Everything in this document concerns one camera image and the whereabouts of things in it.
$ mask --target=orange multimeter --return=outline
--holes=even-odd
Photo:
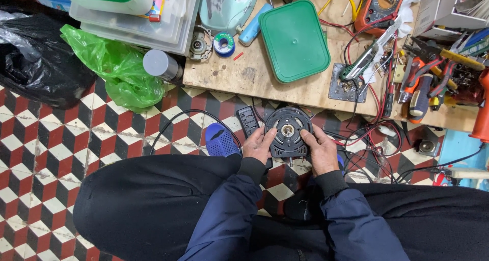
[[[363,0],[362,8],[355,20],[355,29],[357,31],[362,30],[369,23],[376,20],[381,20],[394,12],[399,10],[400,4],[403,0]],[[376,28],[366,31],[380,37],[385,32],[385,29]]]

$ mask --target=black pants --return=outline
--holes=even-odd
[[[126,261],[176,260],[212,192],[239,169],[224,157],[156,155],[87,176],[73,211],[78,232]],[[382,215],[411,260],[487,260],[489,193],[458,187],[350,184]],[[256,216],[251,246],[290,241],[328,250],[318,227]]]

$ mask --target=plywood table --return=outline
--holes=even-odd
[[[327,0],[310,0],[319,10]],[[265,4],[266,0],[258,0],[251,14],[250,21],[254,15]],[[274,0],[275,7],[282,4],[281,0]],[[351,7],[349,6],[343,16],[348,0],[333,0],[322,12],[320,18],[329,22],[348,24],[351,22]],[[414,15],[418,14],[418,5],[411,7]],[[331,75],[334,63],[344,63],[343,50],[351,39],[351,36],[340,28],[323,26],[328,33],[328,48],[331,54],[331,64],[322,73],[301,79],[289,84],[279,83],[273,75],[273,71],[266,54],[265,45],[261,35],[249,47],[237,43],[235,55],[244,52],[237,60],[235,55],[229,58],[218,57],[215,53],[202,62],[187,59],[183,83],[188,86],[213,89],[235,94],[256,96],[276,101],[285,101],[305,106],[312,106],[330,110],[353,112],[354,103],[349,101],[334,100],[329,98]],[[366,46],[371,43],[371,36],[364,36],[360,43],[354,41],[351,45],[352,60],[356,59]],[[385,80],[377,76],[377,82],[372,83],[379,97],[385,91]],[[368,90],[365,103],[359,103],[357,113],[364,115],[376,115],[377,104],[373,93]],[[392,119],[402,120],[400,105],[395,105]],[[471,132],[477,110],[464,109],[460,107],[442,108],[437,112],[429,112],[423,120],[423,124],[440,126],[449,129]]]

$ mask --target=tile floor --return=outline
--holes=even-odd
[[[255,103],[261,114],[271,113],[278,105],[266,102],[263,107],[259,99]],[[77,107],[63,111],[0,87],[0,260],[119,260],[97,250],[73,226],[73,205],[83,178],[104,164],[146,155],[159,129],[175,114],[190,108],[218,115],[243,142],[234,115],[248,105],[251,98],[246,96],[173,87],[148,112],[134,114],[115,105],[99,79]],[[350,113],[311,110],[317,114],[313,123],[349,135],[345,130]],[[203,135],[212,122],[197,113],[178,117],[156,143],[156,154],[207,155]],[[362,122],[364,118],[357,116],[351,128]],[[443,135],[426,126],[409,125],[413,141],[429,137],[442,142]],[[378,132],[372,137],[387,154],[398,144]],[[347,149],[364,147],[360,141]],[[389,161],[400,173],[434,164],[437,158],[417,154],[405,140],[401,152]],[[374,164],[359,164],[372,178],[388,179]],[[284,200],[310,176],[310,164],[302,159],[294,160],[292,168],[281,159],[275,159],[273,165],[261,181],[263,197],[258,203],[259,213],[268,216],[281,215]],[[359,173],[349,176],[352,182],[368,182]],[[417,172],[410,182],[431,185],[432,176]]]

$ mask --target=black ribbed cuff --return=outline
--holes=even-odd
[[[315,181],[323,190],[326,198],[348,188],[341,170],[321,174],[315,178]]]
[[[263,174],[265,174],[265,165],[259,160],[247,157],[241,160],[239,175],[249,176],[255,184],[259,184]]]

